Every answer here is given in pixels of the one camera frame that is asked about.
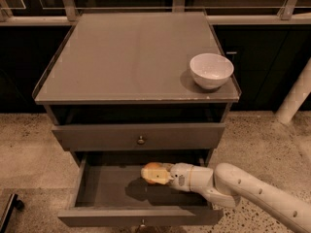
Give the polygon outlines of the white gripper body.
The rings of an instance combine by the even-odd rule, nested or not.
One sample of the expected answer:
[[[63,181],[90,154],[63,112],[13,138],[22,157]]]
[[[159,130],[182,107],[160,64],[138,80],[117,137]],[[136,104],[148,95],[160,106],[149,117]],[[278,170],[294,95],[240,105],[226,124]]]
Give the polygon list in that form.
[[[176,190],[190,192],[190,173],[193,166],[186,163],[174,164],[169,173],[169,185]]]

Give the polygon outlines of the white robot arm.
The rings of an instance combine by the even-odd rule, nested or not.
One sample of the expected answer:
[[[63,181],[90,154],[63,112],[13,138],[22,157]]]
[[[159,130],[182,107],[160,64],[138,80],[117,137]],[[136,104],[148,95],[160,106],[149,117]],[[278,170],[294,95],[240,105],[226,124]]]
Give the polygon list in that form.
[[[293,233],[311,233],[311,205],[228,164],[215,169],[187,163],[151,162],[141,169],[148,183],[167,184],[195,192],[207,201],[228,208],[244,197],[290,228]]]

